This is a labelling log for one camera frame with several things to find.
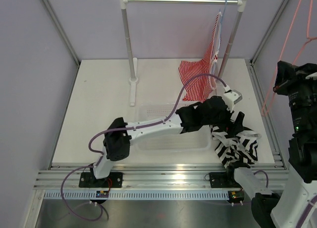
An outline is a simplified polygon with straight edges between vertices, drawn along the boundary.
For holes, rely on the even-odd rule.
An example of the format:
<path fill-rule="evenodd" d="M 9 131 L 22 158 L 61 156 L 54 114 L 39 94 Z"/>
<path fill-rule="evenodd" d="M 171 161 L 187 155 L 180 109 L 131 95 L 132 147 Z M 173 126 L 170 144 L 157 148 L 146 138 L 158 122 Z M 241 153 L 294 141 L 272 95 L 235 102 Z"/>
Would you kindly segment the white clothes rack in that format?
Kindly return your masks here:
<path fill-rule="evenodd" d="M 228 0 L 224 15 L 223 26 L 228 25 L 230 19 L 230 6 L 237 7 L 230 37 L 222 37 L 220 46 L 225 47 L 222 58 L 216 68 L 216 73 L 222 75 L 229 58 L 233 41 L 245 10 L 248 0 Z M 130 40 L 127 7 L 132 3 L 144 3 L 140 7 L 141 16 L 145 21 L 137 20 L 141 32 L 136 35 L 140 49 L 144 49 L 144 58 L 178 58 L 201 59 L 211 40 L 211 33 L 215 18 L 224 8 L 225 0 L 119 0 L 124 38 L 127 49 L 129 77 L 129 106 L 136 105 L 137 85 L 137 58 L 133 56 Z"/>

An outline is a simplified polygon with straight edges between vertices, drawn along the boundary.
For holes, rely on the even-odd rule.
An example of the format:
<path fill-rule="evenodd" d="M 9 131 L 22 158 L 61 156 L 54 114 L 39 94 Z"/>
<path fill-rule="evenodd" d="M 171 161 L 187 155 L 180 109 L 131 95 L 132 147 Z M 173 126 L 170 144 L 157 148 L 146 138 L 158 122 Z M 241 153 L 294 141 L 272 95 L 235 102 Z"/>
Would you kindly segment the red white striped tank top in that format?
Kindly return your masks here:
<path fill-rule="evenodd" d="M 221 21 L 222 12 L 219 12 L 215 18 L 211 41 L 203 58 L 199 61 L 183 60 L 179 65 L 180 80 L 184 85 L 188 83 L 183 101 L 204 102 L 216 89 L 215 78 L 207 75 L 215 74 L 217 68 L 221 44 Z"/>

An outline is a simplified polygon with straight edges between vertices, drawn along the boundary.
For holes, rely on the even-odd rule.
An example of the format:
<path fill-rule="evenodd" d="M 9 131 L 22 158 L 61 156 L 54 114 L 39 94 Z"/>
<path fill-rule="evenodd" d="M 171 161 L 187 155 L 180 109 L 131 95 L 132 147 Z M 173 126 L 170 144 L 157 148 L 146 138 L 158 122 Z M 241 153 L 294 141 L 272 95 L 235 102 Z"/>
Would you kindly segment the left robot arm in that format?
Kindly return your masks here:
<path fill-rule="evenodd" d="M 219 127 L 230 135 L 236 135 L 244 129 L 245 115 L 239 112 L 235 120 L 231 119 L 232 115 L 233 110 L 223 97 L 212 96 L 203 103 L 181 107 L 163 119 L 125 122 L 122 117 L 116 118 L 102 133 L 104 147 L 100 159 L 89 165 L 89 172 L 81 173 L 79 187 L 118 187 L 116 179 L 119 174 L 111 172 L 114 162 L 126 159 L 130 147 L 145 139 L 196 132 L 203 126 Z"/>

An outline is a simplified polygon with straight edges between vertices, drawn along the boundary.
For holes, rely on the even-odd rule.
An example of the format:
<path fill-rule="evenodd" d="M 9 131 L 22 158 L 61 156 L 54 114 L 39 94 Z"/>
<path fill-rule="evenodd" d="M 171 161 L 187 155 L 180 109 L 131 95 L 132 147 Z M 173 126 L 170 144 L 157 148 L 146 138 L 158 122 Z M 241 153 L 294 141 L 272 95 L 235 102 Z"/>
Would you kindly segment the white plastic basket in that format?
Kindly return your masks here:
<path fill-rule="evenodd" d="M 168 116 L 174 103 L 143 104 L 136 112 L 136 120 L 146 121 Z M 160 151 L 169 153 L 187 151 L 205 151 L 211 146 L 211 132 L 206 125 L 200 130 L 180 135 L 163 135 L 155 138 L 144 139 L 135 145 L 135 148 L 147 154 L 157 154 Z"/>

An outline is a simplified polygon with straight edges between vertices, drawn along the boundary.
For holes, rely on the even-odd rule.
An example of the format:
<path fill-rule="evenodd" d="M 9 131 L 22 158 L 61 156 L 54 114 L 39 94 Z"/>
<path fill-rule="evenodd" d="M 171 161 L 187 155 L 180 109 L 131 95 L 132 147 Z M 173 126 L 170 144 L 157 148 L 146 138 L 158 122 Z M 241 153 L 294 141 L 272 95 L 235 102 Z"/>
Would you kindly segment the pink wire hanger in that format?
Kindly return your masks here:
<path fill-rule="evenodd" d="M 273 86 L 280 60 L 297 65 L 317 62 L 317 0 L 290 0 L 256 62 L 265 91 L 262 116 L 279 102 Z"/>

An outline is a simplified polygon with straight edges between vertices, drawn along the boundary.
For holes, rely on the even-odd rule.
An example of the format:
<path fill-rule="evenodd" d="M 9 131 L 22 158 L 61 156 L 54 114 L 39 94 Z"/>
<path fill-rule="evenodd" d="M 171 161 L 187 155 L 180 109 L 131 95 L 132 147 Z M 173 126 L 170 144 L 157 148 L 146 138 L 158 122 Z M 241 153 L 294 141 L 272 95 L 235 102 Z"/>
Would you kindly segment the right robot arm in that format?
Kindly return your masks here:
<path fill-rule="evenodd" d="M 317 208 L 317 66 L 277 63 L 274 93 L 288 97 L 294 134 L 289 140 L 289 174 L 281 195 L 265 187 L 249 165 L 227 167 L 225 182 L 243 188 L 253 218 L 262 228 L 306 228 Z"/>

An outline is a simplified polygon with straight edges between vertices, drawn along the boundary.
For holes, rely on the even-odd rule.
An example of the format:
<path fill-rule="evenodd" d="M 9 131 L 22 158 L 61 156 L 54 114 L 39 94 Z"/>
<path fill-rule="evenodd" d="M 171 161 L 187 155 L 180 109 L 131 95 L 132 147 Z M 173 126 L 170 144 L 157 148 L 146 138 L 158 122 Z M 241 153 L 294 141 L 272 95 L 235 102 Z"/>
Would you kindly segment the left aluminium frame post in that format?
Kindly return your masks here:
<path fill-rule="evenodd" d="M 69 40 L 50 0 L 40 0 L 42 3 L 45 11 L 47 12 L 52 24 L 54 25 L 54 28 L 56 29 L 60 39 L 64 43 L 64 46 L 66 47 L 68 53 L 70 54 L 72 60 L 74 61 L 75 65 L 79 68 L 81 60 L 79 59 L 75 49 L 72 46 L 71 41 Z"/>

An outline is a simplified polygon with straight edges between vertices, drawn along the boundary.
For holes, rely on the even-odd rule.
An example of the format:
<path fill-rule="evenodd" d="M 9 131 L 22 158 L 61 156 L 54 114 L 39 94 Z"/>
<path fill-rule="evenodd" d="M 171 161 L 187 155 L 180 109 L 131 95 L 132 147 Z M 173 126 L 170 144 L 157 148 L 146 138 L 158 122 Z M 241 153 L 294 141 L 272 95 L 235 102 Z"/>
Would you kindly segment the aluminium frame post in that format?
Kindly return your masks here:
<path fill-rule="evenodd" d="M 75 65 L 79 68 L 81 60 L 79 59 L 75 49 L 72 46 L 71 41 L 69 40 L 50 0 L 40 0 L 42 3 L 45 11 L 47 12 L 52 24 L 54 25 L 54 28 L 56 29 L 60 39 L 64 43 L 64 46 L 66 47 L 68 53 L 70 54 L 72 60 L 74 61 Z"/>
<path fill-rule="evenodd" d="M 290 0 L 282 0 L 280 3 L 272 21 L 270 22 L 264 36 L 262 37 L 260 44 L 258 45 L 255 53 L 253 54 L 252 58 L 250 59 L 251 66 L 254 66 L 257 59 L 259 58 L 260 54 L 262 53 L 265 45 L 267 44 L 268 40 L 270 39 L 271 34 L 274 31 L 274 28 L 276 27 L 277 23 L 279 22 L 281 16 L 283 15 L 286 7 L 288 6 Z"/>

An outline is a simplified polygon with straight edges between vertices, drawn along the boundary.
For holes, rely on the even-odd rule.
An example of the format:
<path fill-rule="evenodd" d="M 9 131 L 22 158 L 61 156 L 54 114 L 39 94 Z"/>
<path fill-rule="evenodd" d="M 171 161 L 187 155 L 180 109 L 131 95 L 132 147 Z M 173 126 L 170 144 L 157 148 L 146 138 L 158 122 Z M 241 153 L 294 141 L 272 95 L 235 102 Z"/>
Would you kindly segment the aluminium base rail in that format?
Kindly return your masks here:
<path fill-rule="evenodd" d="M 33 189 L 53 190 L 60 188 L 64 178 L 74 170 L 74 166 L 53 167 L 41 170 L 36 176 Z M 269 179 L 271 190 L 283 190 L 290 170 L 278 166 L 254 166 L 253 171 L 264 170 Z M 80 169 L 66 180 L 66 190 L 79 189 Z M 208 190 L 210 172 L 225 172 L 220 166 L 207 164 L 174 164 L 164 166 L 133 166 L 119 164 L 111 172 L 123 173 L 122 190 Z"/>

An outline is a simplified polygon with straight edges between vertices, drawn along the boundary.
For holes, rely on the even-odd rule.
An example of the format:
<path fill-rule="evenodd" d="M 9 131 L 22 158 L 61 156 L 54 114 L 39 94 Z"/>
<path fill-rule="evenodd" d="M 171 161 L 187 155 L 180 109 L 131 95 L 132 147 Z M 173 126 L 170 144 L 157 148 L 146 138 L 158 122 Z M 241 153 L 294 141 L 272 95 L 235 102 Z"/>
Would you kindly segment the black white striped tank top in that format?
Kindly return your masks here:
<path fill-rule="evenodd" d="M 248 165 L 258 162 L 257 148 L 262 136 L 257 132 L 246 128 L 237 135 L 230 136 L 218 126 L 214 126 L 211 127 L 211 137 L 218 142 L 215 153 L 225 168 L 234 162 Z"/>

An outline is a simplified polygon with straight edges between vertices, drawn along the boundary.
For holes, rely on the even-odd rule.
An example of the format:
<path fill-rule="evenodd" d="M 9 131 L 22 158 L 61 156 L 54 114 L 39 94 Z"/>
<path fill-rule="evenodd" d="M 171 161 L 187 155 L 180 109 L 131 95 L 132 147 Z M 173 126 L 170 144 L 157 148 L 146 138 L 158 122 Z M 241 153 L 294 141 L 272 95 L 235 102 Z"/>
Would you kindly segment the right aluminium frame post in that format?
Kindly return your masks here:
<path fill-rule="evenodd" d="M 253 54 L 252 58 L 250 59 L 251 66 L 254 66 L 257 59 L 259 58 L 260 54 L 262 53 L 265 45 L 267 44 L 268 40 L 270 39 L 271 34 L 274 31 L 274 28 L 276 27 L 277 23 L 279 22 L 281 16 L 283 15 L 286 7 L 288 6 L 290 0 L 282 0 L 280 3 L 272 21 L 270 22 L 264 36 L 262 37 L 260 44 L 258 45 L 255 53 Z"/>

